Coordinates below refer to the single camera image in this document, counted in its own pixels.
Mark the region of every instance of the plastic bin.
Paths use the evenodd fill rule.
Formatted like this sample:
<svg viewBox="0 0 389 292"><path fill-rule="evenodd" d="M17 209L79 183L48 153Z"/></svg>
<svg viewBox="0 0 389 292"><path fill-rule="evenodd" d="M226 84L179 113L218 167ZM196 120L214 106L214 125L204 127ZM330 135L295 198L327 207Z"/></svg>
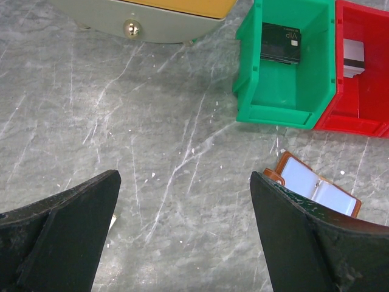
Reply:
<svg viewBox="0 0 389 292"><path fill-rule="evenodd" d="M260 59L262 22L301 30L300 64ZM236 38L236 120L313 128L336 91L334 0L255 0Z"/></svg>
<svg viewBox="0 0 389 292"><path fill-rule="evenodd" d="M389 137L389 12L336 2L337 92L315 126ZM343 77L343 39L362 41L365 72Z"/></svg>

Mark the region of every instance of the black stripe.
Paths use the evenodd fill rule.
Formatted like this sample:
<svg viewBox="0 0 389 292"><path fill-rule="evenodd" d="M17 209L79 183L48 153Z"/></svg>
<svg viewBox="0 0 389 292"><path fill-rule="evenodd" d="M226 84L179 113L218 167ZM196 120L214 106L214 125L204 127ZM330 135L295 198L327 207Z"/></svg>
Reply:
<svg viewBox="0 0 389 292"><path fill-rule="evenodd" d="M363 68L365 69L365 62L364 61L357 61L352 59L344 59L345 66L351 66L356 68Z"/></svg>

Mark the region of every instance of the green object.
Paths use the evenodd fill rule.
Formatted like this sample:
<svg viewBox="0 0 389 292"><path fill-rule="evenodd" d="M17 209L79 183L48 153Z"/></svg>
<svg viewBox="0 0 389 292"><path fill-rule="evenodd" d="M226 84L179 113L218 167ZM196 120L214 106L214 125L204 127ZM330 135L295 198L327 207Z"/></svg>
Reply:
<svg viewBox="0 0 389 292"><path fill-rule="evenodd" d="M262 22L301 30L300 64L260 59ZM336 91L335 1L255 0L236 38L236 120L312 129Z"/></svg>

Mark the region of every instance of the brown leather flap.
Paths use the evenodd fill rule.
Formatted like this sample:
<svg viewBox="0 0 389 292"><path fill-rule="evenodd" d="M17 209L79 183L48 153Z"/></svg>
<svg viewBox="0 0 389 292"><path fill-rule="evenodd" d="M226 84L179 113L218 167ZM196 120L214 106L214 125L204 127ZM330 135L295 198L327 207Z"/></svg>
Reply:
<svg viewBox="0 0 389 292"><path fill-rule="evenodd" d="M271 169L265 169L263 171L263 174L266 175L268 178L272 179L276 183L281 184L282 186L285 186L285 179L280 176L277 172Z"/></svg>

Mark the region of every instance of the gray marble surface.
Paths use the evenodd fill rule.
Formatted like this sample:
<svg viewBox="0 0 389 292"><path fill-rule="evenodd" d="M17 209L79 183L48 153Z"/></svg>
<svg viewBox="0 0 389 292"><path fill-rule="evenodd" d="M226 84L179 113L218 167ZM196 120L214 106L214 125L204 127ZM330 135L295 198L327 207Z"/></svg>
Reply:
<svg viewBox="0 0 389 292"><path fill-rule="evenodd" d="M234 35L250 5L183 47L82 31L42 0L0 2L0 212L118 169L93 291L272 291L248 179L282 149L388 225L388 140L235 122Z"/></svg>

